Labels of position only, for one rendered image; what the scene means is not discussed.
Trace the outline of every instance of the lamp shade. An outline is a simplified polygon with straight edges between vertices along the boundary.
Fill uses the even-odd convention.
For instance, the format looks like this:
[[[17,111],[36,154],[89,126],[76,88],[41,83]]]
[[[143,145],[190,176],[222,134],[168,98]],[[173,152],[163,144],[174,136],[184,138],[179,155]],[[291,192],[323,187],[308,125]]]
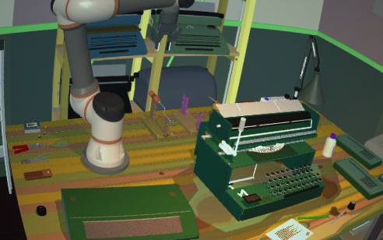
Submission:
[[[323,97],[320,79],[321,75],[315,73],[312,81],[299,92],[298,97],[309,104],[323,105],[325,98]]]

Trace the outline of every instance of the striped wooden tabletop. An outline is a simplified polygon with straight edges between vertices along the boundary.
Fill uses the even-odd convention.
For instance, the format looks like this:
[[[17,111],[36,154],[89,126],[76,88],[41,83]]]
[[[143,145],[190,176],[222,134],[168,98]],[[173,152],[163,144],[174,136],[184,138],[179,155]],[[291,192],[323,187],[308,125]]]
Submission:
[[[195,117],[199,112],[203,113],[202,120],[207,121],[212,108],[189,108],[188,110]],[[168,110],[167,115],[171,115],[174,111],[179,109]],[[156,112],[158,116],[162,114],[162,111]],[[125,171],[115,175],[98,174],[90,171],[82,163],[81,153],[90,140],[90,124],[84,119],[42,122],[40,138],[37,137],[39,135],[37,133],[24,134],[22,125],[6,127],[12,176],[28,240],[69,240],[61,204],[60,189],[63,188],[177,183],[195,211],[200,239],[206,240],[258,239],[262,233],[271,231],[290,218],[326,215],[329,211],[342,212],[350,200],[356,201],[356,209],[339,218],[334,224],[329,223],[334,217],[299,220],[314,232],[310,240],[333,239],[383,213],[381,197],[366,200],[332,168],[334,161],[350,157],[347,153],[337,146],[332,158],[322,156],[322,147],[327,136],[332,132],[336,135],[345,134],[323,116],[319,122],[318,137],[307,140],[307,143],[316,150],[313,165],[317,164],[320,167],[326,184],[322,196],[274,213],[237,222],[193,172],[196,137],[189,136],[175,122],[170,130],[174,132],[176,139],[156,141],[141,123],[140,118],[144,115],[148,116],[149,113],[126,114],[124,117],[122,141],[130,156],[130,165]],[[59,140],[67,140],[69,146],[53,147],[52,144]],[[12,146],[33,143],[49,143],[49,146],[28,150],[21,154],[13,153]],[[23,159],[31,159],[41,154],[45,154],[49,161],[20,163]],[[23,176],[24,172],[45,168],[51,169],[53,174],[51,178],[26,181]],[[383,167],[374,168],[369,172],[377,176],[383,172]],[[46,216],[40,217],[35,214],[39,205],[47,208]]]

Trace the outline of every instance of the purple tool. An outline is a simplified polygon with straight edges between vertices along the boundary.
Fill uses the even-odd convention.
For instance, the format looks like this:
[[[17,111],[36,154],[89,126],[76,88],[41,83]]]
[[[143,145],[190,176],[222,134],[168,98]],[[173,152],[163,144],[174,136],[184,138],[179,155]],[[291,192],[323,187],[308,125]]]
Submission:
[[[189,102],[189,98],[188,96],[186,96],[186,94],[184,94],[184,97],[182,98],[182,106],[181,106],[181,113],[183,114],[183,116],[186,116],[186,110],[188,109],[188,102]]]
[[[197,121],[197,130],[199,130],[199,124],[201,123],[202,120],[202,113],[199,113],[199,120]]]

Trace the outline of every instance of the bottle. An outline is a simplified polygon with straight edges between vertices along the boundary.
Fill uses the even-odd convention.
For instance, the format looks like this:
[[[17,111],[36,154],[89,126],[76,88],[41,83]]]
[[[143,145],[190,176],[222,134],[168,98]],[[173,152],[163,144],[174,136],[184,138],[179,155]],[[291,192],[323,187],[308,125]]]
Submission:
[[[322,155],[324,157],[332,157],[334,149],[336,147],[336,135],[332,133],[330,137],[326,139],[325,146],[323,147]]]

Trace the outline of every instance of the green pencil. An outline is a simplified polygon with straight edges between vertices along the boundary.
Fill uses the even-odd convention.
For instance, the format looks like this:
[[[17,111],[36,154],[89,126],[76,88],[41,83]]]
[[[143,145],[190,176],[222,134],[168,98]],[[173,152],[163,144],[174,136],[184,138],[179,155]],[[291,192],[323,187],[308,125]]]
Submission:
[[[313,217],[298,217],[298,220],[300,220],[300,219],[315,219],[315,218],[324,218],[324,217],[330,217],[330,215],[323,215],[323,216],[313,216]]]

